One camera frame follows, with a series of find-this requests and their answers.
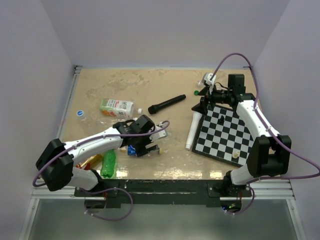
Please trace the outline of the Pepsi bottle blue label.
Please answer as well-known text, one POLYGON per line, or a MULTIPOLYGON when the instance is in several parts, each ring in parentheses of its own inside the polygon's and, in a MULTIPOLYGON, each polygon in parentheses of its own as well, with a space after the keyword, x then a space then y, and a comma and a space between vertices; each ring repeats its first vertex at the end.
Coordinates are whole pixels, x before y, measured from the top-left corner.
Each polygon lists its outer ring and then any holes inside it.
POLYGON ((149 156, 151 153, 159 154, 158 151, 144 152, 144 146, 141 148, 134 148, 132 145, 129 145, 129 146, 120 147, 120 148, 118 148, 118 150, 120 152, 127 153, 128 156, 138 157, 138 158, 143 157, 143 156, 149 156))

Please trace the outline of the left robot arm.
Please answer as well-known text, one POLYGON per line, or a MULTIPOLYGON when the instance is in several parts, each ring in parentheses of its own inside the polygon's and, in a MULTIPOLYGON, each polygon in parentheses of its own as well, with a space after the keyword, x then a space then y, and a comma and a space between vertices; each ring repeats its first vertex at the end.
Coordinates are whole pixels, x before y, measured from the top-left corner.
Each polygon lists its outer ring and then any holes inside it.
POLYGON ((169 121, 156 125, 148 116, 141 115, 136 120, 119 121, 108 129, 79 140, 62 142, 59 138, 51 140, 36 162, 37 177, 44 186, 55 192, 66 186, 87 191, 99 196, 104 190, 104 180, 96 170, 84 170, 77 164, 110 150, 124 146, 144 148, 166 135, 169 121))

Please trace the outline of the clear bottle blue cap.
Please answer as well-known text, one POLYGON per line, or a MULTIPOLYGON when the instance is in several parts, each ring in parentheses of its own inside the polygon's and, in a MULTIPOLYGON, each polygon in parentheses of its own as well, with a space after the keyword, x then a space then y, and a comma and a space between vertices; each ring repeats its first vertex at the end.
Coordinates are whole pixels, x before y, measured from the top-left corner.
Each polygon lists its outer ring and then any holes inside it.
POLYGON ((76 112, 78 121, 84 126, 90 126, 93 124, 93 119, 87 111, 78 110, 76 112))

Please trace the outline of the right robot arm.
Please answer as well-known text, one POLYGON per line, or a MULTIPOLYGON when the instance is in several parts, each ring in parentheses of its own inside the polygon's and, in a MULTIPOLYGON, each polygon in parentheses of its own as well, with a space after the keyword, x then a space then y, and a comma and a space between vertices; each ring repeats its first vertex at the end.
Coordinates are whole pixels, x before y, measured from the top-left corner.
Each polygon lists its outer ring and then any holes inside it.
POLYGON ((257 98, 246 92, 245 76, 230 74, 228 85, 218 89, 216 76, 207 72, 201 83, 185 149, 239 165, 212 187, 215 194, 237 197, 252 180, 285 174, 292 141, 269 124, 257 98))

